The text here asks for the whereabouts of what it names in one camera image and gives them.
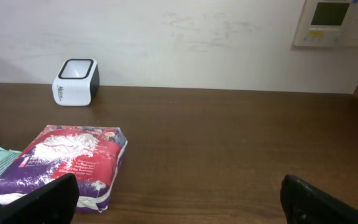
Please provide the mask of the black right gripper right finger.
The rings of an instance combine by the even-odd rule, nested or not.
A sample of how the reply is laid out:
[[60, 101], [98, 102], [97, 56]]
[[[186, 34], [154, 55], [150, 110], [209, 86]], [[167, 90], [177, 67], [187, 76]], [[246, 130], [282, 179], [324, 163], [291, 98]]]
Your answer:
[[284, 177], [280, 201], [290, 224], [358, 224], [358, 210], [295, 175]]

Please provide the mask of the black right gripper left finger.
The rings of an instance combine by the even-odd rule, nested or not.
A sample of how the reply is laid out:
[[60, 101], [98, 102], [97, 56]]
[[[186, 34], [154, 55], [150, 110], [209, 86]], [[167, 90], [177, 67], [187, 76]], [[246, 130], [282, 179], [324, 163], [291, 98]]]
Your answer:
[[79, 190], [74, 174], [65, 174], [0, 208], [0, 224], [70, 223]]

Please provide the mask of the red purple pad package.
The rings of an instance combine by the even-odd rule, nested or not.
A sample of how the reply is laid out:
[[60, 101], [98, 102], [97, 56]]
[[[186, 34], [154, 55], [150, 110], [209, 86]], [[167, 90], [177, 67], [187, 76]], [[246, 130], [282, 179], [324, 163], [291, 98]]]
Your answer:
[[48, 125], [0, 175], [0, 204], [74, 174], [77, 211], [102, 213], [109, 206], [127, 143], [120, 128]]

